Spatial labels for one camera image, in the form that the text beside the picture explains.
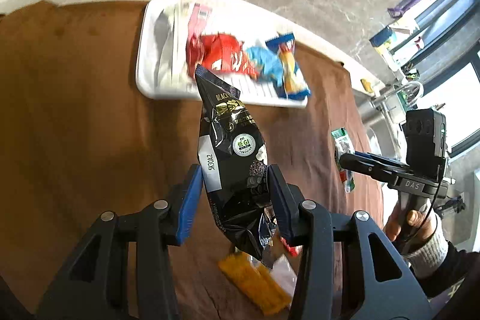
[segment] knitted sleeve cuff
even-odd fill
[[[443,236],[442,222],[437,214],[435,214],[435,217],[437,227],[430,239],[418,250],[404,255],[405,259],[411,263],[417,279],[431,276],[447,256],[448,242]]]

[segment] person's arm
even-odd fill
[[[400,233],[398,213],[399,208],[396,206],[385,225],[385,233],[392,241]],[[424,212],[410,211],[407,222],[413,227],[419,227],[425,215]],[[480,256],[476,252],[457,251],[443,236],[442,222],[434,212],[415,239],[417,249],[405,258],[411,263],[413,273],[428,297],[435,297],[462,279]]]

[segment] round certification sticker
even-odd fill
[[[233,150],[239,156],[248,156],[255,151],[255,139],[242,133],[234,139]]]

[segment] silver bolt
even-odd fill
[[[313,202],[310,199],[304,200],[304,202],[302,202],[301,205],[304,207],[304,209],[308,209],[309,211],[311,211],[312,209],[315,209],[315,207],[317,206],[315,202]]]
[[[103,221],[110,221],[111,219],[113,219],[113,216],[115,216],[113,214],[112,211],[104,211],[102,213],[102,215],[100,216],[100,218],[103,220]]]
[[[167,201],[165,201],[164,199],[159,199],[158,201],[155,201],[153,207],[155,209],[162,210],[165,209],[168,205],[169,203]]]
[[[367,221],[369,219],[369,215],[365,211],[358,211],[355,216],[360,220],[360,221]]]

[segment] purple object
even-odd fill
[[[388,8],[388,14],[392,18],[400,18],[405,14],[407,10],[410,10],[414,5],[416,5],[420,0],[402,0],[393,8]]]

